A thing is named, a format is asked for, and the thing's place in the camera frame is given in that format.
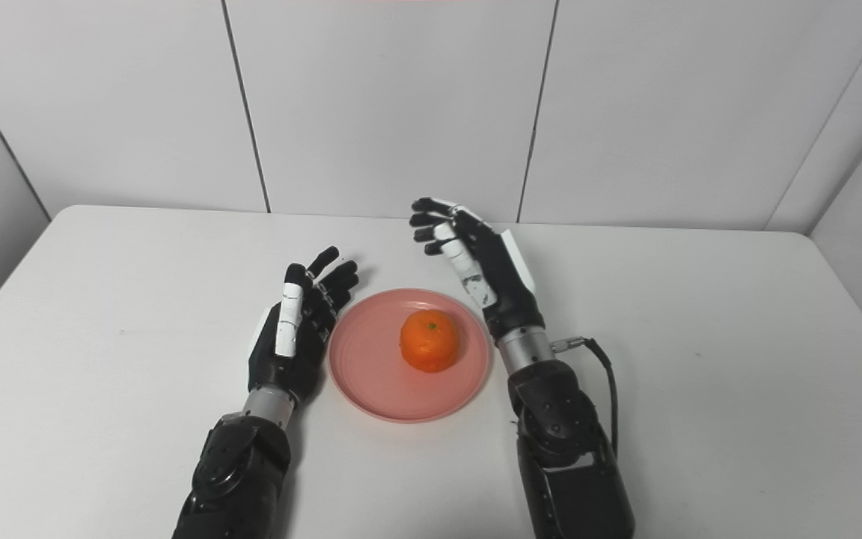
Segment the cable connector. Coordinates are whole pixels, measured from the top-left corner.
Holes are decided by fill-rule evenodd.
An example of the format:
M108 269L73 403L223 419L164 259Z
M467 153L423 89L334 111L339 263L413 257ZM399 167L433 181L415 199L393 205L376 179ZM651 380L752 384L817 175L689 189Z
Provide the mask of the cable connector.
M560 354L561 352L567 352L579 346L584 346L586 341L584 337L561 338L551 343L551 351L554 354Z

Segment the prosthetic hand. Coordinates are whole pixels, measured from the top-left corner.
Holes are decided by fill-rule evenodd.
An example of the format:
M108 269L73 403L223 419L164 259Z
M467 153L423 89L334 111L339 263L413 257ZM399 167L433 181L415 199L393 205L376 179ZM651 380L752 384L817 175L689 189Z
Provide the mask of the prosthetic hand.
M308 269L288 267L281 303L263 314L254 339L244 409L208 433L172 539L270 537L291 463L284 429L318 385L325 343L358 283L352 261L314 282L336 259L332 246Z
M613 371L593 340L553 344L510 230L498 234L462 206L434 198L412 204L415 241L444 255L485 315L507 368L517 422L524 491L538 539L612 539L634 534L634 517L617 466L617 402ZM586 345L608 369L608 441L594 404L570 366L555 353Z

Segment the fingertip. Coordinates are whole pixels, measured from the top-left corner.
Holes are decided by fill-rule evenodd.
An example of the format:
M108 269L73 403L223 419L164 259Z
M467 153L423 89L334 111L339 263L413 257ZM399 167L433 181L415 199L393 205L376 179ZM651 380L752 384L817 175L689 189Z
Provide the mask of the fingertip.
M301 285L305 280L305 267L292 262L284 272L284 282Z

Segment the white table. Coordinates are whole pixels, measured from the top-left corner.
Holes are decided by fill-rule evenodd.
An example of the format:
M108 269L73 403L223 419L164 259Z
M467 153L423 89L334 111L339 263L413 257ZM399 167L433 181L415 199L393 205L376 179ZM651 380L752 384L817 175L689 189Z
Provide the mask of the white table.
M862 537L862 314L810 240L513 229L551 338L615 362L638 538ZM244 401L257 317L329 243L363 267L355 300L470 305L399 219L62 212L0 290L0 538L170 537L205 434ZM564 358L608 417L599 366ZM288 537L530 538L503 370L418 425L326 381L290 427Z

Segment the orange fruit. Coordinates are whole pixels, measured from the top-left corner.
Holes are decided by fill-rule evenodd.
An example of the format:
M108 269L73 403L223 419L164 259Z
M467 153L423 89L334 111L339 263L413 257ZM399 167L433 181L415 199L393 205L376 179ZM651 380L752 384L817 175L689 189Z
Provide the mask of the orange fruit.
M458 328L442 311L411 313L401 326L401 357L418 371L440 372L458 361Z

